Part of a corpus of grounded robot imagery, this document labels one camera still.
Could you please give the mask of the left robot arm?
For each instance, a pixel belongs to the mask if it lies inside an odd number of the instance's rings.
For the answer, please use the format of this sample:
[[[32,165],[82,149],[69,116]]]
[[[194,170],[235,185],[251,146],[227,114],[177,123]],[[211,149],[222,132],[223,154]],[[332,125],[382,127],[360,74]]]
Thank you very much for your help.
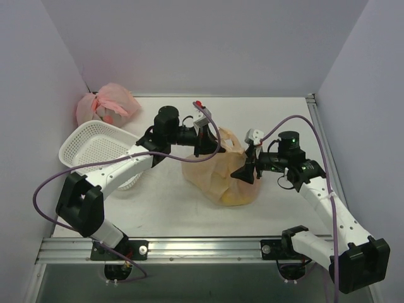
[[[130,178],[170,158],[174,145],[194,148],[194,163],[204,162],[218,152],[220,133],[212,133],[216,125],[210,111],[194,102],[197,111],[191,128],[180,124],[177,108],[161,107],[153,125],[129,149],[128,154],[99,164],[98,170],[84,175],[74,172],[67,176],[56,206],[56,213],[83,237],[91,237],[105,245],[112,259],[122,259],[128,251],[128,237],[105,217],[104,201]]]

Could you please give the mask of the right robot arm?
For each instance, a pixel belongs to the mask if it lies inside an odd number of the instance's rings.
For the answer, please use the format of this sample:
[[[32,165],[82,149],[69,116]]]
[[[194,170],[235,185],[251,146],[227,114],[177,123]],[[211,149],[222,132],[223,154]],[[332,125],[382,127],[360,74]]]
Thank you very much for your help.
[[[245,164],[234,171],[234,179],[253,184],[264,171],[283,173],[289,183],[316,211],[336,244],[314,235],[303,225],[282,232],[281,253],[287,258],[307,256],[328,270],[338,289],[349,294],[385,279],[390,247],[375,239],[349,212],[341,199],[327,186],[326,172],[300,148],[299,133],[284,131],[276,140],[276,152],[263,151],[264,134],[250,129]]]

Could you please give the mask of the banana print plastic bag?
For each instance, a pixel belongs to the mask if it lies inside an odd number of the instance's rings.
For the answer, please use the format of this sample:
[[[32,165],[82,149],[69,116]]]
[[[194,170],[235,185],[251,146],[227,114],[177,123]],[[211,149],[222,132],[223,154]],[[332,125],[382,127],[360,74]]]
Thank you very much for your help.
[[[261,182],[248,184],[230,175],[241,168],[246,160],[245,149],[235,134],[220,128],[221,146],[224,153],[198,163],[181,163],[185,180],[194,184],[212,202],[222,206],[241,206],[254,202],[261,189]]]

